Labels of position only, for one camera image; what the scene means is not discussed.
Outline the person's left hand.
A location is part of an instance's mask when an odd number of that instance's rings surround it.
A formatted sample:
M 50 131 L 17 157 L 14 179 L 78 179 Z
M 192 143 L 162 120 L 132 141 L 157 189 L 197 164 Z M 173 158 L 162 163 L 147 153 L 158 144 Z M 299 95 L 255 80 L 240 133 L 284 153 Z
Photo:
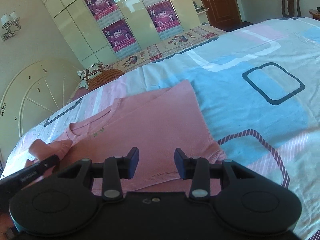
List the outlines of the person's left hand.
M 14 223 L 7 213 L 1 213 L 0 215 L 0 239 L 7 240 L 6 232 L 9 228 L 12 228 Z

